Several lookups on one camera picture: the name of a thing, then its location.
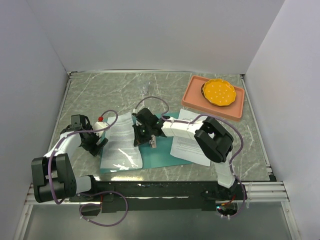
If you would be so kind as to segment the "printed paper sheet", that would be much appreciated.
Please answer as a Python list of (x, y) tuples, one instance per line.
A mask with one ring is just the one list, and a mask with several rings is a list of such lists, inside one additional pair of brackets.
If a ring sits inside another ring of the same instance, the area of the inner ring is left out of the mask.
[(105, 132), (108, 142), (100, 160), (101, 173), (138, 170), (143, 167), (140, 150), (134, 146), (135, 134), (130, 112), (119, 115), (114, 125)]
[(194, 164), (209, 167), (211, 161), (204, 155), (195, 140), (184, 137), (173, 137), (170, 154)]

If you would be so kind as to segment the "teal file folder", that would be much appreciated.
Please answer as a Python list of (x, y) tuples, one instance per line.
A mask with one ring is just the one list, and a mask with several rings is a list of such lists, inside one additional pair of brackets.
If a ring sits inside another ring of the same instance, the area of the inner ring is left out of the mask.
[(170, 154), (172, 143), (172, 137), (158, 137), (156, 138), (156, 148), (151, 148), (150, 144), (148, 143), (137, 146), (142, 157), (141, 169), (190, 165), (191, 162), (183, 160), (181, 158), (174, 157)]

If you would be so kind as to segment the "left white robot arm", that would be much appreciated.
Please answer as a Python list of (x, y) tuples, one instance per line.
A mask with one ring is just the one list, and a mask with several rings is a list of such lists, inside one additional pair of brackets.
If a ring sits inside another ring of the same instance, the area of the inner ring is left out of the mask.
[(32, 160), (33, 191), (38, 203), (55, 201), (60, 204), (77, 194), (87, 201), (98, 197), (99, 188), (94, 185), (94, 177), (75, 177), (70, 158), (79, 147), (97, 156), (108, 142), (101, 137), (109, 128), (103, 121), (97, 121), (93, 126), (70, 124), (62, 130), (58, 142), (48, 153)]

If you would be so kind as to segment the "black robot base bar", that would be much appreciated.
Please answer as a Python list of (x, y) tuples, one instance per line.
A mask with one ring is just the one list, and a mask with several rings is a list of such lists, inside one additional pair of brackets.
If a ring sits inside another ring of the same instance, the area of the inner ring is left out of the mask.
[(101, 204), (102, 213), (118, 211), (215, 211), (217, 202), (247, 200), (239, 183), (225, 188), (217, 181), (97, 181), (93, 189), (71, 197), (81, 205)]

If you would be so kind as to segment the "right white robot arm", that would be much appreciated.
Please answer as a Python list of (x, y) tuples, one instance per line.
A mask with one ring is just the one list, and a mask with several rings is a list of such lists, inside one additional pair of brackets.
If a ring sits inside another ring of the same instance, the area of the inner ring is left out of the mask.
[(186, 121), (170, 116), (158, 118), (148, 108), (132, 112), (135, 123), (135, 147), (149, 142), (152, 137), (180, 137), (196, 141), (205, 157), (213, 162), (217, 184), (212, 195), (218, 200), (228, 200), (236, 194), (237, 180), (230, 166), (233, 136), (212, 116), (204, 120)]

